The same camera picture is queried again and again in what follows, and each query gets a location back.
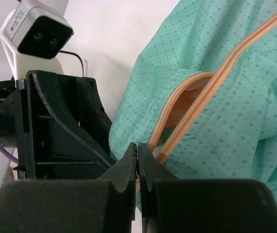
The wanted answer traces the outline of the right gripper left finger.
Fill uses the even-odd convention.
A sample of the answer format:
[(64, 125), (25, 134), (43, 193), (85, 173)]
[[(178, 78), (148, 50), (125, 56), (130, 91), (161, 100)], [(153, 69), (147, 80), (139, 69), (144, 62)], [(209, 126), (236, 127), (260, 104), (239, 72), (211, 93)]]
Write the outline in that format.
[(0, 233), (129, 233), (137, 146), (95, 180), (28, 180), (0, 189)]

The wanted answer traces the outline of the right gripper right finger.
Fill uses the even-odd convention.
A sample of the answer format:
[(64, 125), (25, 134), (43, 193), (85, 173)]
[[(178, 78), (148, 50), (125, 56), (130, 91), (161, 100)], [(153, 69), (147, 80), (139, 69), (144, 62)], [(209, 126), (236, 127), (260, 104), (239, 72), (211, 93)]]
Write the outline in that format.
[(277, 233), (277, 204), (250, 179), (179, 179), (138, 148), (145, 233)]

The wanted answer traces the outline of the orange and teal jacket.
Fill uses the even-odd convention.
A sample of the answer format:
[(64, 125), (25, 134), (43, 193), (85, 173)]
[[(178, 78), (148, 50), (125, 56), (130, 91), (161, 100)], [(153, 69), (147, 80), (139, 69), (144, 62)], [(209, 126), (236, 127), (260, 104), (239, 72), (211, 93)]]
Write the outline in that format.
[(138, 56), (109, 134), (178, 178), (246, 178), (277, 201), (277, 0), (181, 0)]

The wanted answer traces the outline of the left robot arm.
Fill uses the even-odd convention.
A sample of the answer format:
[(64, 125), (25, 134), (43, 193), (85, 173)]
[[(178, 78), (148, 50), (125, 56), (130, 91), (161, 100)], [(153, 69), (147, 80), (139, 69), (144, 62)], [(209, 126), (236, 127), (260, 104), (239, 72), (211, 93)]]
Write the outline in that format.
[(96, 179), (114, 165), (95, 79), (34, 70), (0, 82), (0, 147), (20, 179)]

